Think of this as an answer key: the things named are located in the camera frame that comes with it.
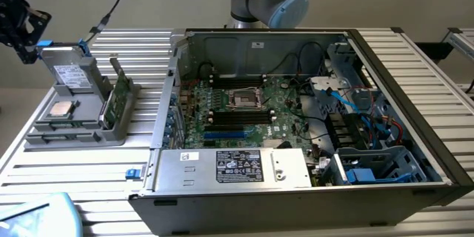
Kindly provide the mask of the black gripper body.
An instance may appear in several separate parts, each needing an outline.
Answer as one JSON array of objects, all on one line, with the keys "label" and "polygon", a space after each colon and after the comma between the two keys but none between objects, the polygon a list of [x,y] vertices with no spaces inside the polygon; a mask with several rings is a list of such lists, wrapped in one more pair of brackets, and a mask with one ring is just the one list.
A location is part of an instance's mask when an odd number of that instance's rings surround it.
[{"label": "black gripper body", "polygon": [[27,52],[30,4],[26,0],[2,0],[2,43]]}]

